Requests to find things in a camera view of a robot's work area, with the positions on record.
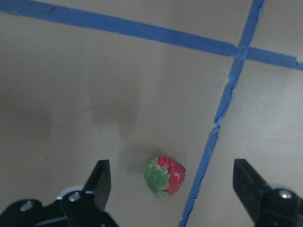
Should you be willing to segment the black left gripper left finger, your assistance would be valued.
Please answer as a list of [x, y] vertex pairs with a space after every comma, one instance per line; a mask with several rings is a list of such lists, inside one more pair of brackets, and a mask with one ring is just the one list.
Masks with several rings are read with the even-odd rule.
[[110, 227], [105, 207], [111, 190], [109, 160], [99, 160], [83, 187], [73, 188], [60, 199], [69, 227]]

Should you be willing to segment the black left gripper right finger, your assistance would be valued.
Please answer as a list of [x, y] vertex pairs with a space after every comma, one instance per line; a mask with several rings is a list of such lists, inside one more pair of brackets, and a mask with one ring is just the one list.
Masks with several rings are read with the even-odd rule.
[[247, 160], [234, 160], [232, 185], [254, 226], [303, 225], [303, 199], [285, 186], [267, 183]]

